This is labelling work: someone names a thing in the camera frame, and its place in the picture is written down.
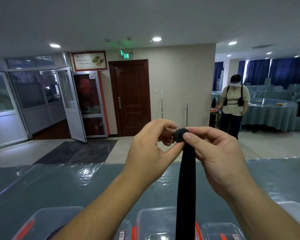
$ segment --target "blue curtain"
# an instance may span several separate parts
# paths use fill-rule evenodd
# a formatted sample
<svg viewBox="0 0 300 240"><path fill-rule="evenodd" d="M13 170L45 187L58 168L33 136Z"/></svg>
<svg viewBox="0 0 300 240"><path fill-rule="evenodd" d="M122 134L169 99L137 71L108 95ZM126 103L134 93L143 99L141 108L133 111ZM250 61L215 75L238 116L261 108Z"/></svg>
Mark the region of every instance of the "blue curtain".
<svg viewBox="0 0 300 240"><path fill-rule="evenodd" d="M212 91L216 91L216 88L218 86L217 80L220 78L222 70L223 70L223 62L215 62L214 63Z"/></svg>
<svg viewBox="0 0 300 240"><path fill-rule="evenodd" d="M285 89L289 84L300 84L300 58L272 60L269 77L272 84Z"/></svg>
<svg viewBox="0 0 300 240"><path fill-rule="evenodd" d="M247 67L244 83L263 85L268 77L270 60L250 60Z"/></svg>
<svg viewBox="0 0 300 240"><path fill-rule="evenodd" d="M241 83L243 83L244 79L244 66L246 64L245 60L240 60L239 61L239 68L238 68L238 74L241 76Z"/></svg>

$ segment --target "left hand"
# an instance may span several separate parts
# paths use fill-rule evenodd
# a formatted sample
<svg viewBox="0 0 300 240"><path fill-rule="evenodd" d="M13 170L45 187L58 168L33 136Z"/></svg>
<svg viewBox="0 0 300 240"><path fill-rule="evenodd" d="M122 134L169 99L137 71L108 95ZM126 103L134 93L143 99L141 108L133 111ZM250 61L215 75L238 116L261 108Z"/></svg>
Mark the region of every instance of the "left hand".
<svg viewBox="0 0 300 240"><path fill-rule="evenodd" d="M134 137L129 149L122 176L138 190L146 190L159 179L168 166L181 153L184 142L176 143L163 152L157 142L171 145L177 125L167 119L157 119L146 124Z"/></svg>

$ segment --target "white ceiling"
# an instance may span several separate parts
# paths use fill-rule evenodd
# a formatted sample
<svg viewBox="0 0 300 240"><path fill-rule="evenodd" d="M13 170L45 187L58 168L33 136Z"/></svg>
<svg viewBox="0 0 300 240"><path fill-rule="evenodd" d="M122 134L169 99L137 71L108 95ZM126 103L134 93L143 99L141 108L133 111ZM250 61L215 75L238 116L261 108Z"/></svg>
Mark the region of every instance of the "white ceiling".
<svg viewBox="0 0 300 240"><path fill-rule="evenodd" d="M118 40L126 48L217 43L216 61L292 57L300 55L300 0L0 0L0 57L56 52L49 43L116 49ZM275 45L249 49L261 44Z"/></svg>

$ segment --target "hand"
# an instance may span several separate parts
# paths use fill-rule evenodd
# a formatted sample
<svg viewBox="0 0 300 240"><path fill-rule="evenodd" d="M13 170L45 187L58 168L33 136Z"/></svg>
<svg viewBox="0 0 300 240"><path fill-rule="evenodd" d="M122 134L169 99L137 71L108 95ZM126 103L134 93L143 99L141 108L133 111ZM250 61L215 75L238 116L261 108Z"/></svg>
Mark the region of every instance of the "hand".
<svg viewBox="0 0 300 240"><path fill-rule="evenodd" d="M252 180L236 138L212 127L187 129L190 133L184 133L183 138L195 148L196 158L219 196L226 199L229 193Z"/></svg>
<svg viewBox="0 0 300 240"><path fill-rule="evenodd" d="M177 125L167 119L157 119L149 122L134 137L129 149L126 164L122 174L128 183L140 190L146 190L159 179L168 166L181 153L184 143L176 143L163 152L157 147L157 142L170 146Z"/></svg>

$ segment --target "label sticker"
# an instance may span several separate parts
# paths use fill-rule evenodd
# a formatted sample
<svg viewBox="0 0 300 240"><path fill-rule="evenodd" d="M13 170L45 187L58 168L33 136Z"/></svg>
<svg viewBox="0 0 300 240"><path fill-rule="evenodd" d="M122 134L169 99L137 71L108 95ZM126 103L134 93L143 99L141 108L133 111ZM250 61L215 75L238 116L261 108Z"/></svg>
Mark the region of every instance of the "label sticker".
<svg viewBox="0 0 300 240"><path fill-rule="evenodd" d="M232 234L232 236L233 236L234 240L240 240L240 238L239 238L239 236L237 234Z"/></svg>
<svg viewBox="0 0 300 240"><path fill-rule="evenodd" d="M124 231L119 233L119 240L124 240Z"/></svg>

